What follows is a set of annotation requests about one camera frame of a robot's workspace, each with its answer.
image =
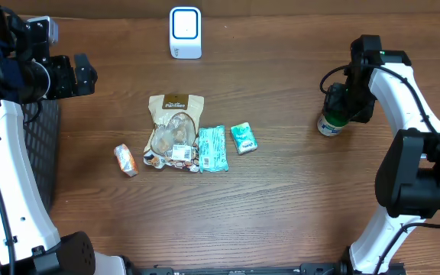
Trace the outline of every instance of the wooden table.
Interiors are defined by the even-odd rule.
[[[440,14],[204,18],[201,60],[170,56],[168,20],[66,20],[52,54],[87,53],[94,95],[60,101],[62,128],[51,217],[61,235],[85,231],[97,251],[138,266],[265,267],[336,261],[377,207],[375,173],[393,140],[381,107],[367,125],[318,133],[318,85],[350,60],[361,34],[405,50],[440,118]],[[343,75],[329,82],[343,81]],[[257,151],[227,173],[146,167],[151,95],[205,97],[203,127],[249,121]],[[127,144],[140,175],[113,148]],[[440,222],[440,212],[432,222]],[[440,274],[440,231],[418,228],[394,260]]]

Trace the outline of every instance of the white device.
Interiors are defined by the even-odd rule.
[[[412,67],[403,63],[386,63],[385,65],[382,65],[382,67],[390,69],[407,78],[410,85],[412,85],[419,96],[420,102],[425,109],[425,113],[429,116],[432,126],[437,132],[440,132],[440,121],[435,117],[429,105],[425,102],[419,87],[417,87],[416,81],[413,77]],[[399,129],[416,128],[421,132],[430,132],[422,121],[422,116],[417,109],[417,104],[412,93],[407,86],[396,77],[383,70],[374,69],[371,74],[369,88],[371,93],[376,96],[377,100],[383,107],[385,116],[390,123],[393,136]],[[354,270],[360,271],[362,274],[373,274],[381,255],[400,228],[409,223],[424,221],[425,219],[414,215],[400,215],[397,218],[392,218],[388,215],[387,210],[379,205],[362,236],[360,236],[349,249],[349,255]],[[392,246],[390,252],[385,257],[384,262],[381,264],[379,273],[385,273],[388,271],[388,265],[391,258],[413,229],[415,228],[409,228],[407,232],[400,235],[400,238]]]
[[[202,56],[202,13],[194,7],[175,7],[169,14],[169,44],[177,59]]]

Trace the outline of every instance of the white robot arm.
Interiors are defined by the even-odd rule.
[[[348,76],[345,85],[336,83],[332,92],[324,91],[327,77],[342,69]],[[394,140],[375,180],[380,205],[345,255],[355,273],[390,273],[392,256],[414,226],[424,226],[440,209],[440,121],[416,85],[408,56],[381,50],[378,36],[363,35],[353,42],[351,63],[325,76],[321,89],[327,94],[324,112],[365,123],[377,99],[390,123]],[[434,167],[419,168],[421,158]]]
[[[382,66],[407,78],[418,93],[420,102],[424,106],[425,113],[429,116],[432,126],[440,132],[440,121],[435,117],[422,96],[419,87],[417,87],[413,77],[412,67],[403,63],[387,63]],[[395,136],[400,129],[407,130],[416,128],[420,132],[430,132],[422,120],[420,111],[408,87],[395,76],[383,70],[375,69],[371,74],[369,89],[383,107],[385,116],[390,123],[393,136]],[[363,274],[372,274],[384,250],[402,225],[424,221],[424,218],[417,215],[400,215],[397,218],[392,218],[388,215],[387,210],[379,205],[362,236],[352,244],[349,250],[352,267]],[[380,273],[386,273],[388,271],[391,258],[413,229],[415,228],[410,228],[407,232],[403,233],[395,245],[392,246],[380,267]]]
[[[57,30],[49,17],[22,21],[0,6],[0,274],[133,274],[126,257],[94,252],[84,232],[60,237],[35,183],[21,104],[93,94],[98,78],[84,54],[76,74],[69,57],[49,55]]]

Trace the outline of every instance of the white label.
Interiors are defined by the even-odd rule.
[[[319,131],[328,137],[340,134],[343,127],[344,126],[338,127],[328,123],[324,115],[320,115],[320,118],[317,121],[317,128]]]
[[[191,161],[191,150],[191,146],[188,145],[174,145],[171,159]]]
[[[185,105],[181,104],[179,102],[176,102],[176,103],[169,102],[169,103],[166,103],[166,107],[169,107],[169,108],[184,108]]]
[[[205,157],[203,159],[203,168],[210,168],[210,158],[209,157]]]

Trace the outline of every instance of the mint green wrapper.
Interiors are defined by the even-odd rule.
[[[199,129],[199,172],[228,171],[225,126]]]
[[[249,122],[230,127],[238,154],[245,154],[257,149],[257,141]]]

